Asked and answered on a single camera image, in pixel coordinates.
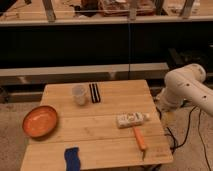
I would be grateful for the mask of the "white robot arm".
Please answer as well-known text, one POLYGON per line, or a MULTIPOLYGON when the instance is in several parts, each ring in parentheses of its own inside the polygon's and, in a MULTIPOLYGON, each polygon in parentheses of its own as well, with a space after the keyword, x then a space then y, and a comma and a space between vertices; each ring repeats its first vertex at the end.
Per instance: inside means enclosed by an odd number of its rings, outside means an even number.
POLYGON ((189 64, 169 71, 165 87, 158 94, 161 111, 179 108, 186 99, 213 117, 213 90, 203 84, 206 71, 199 64, 189 64))

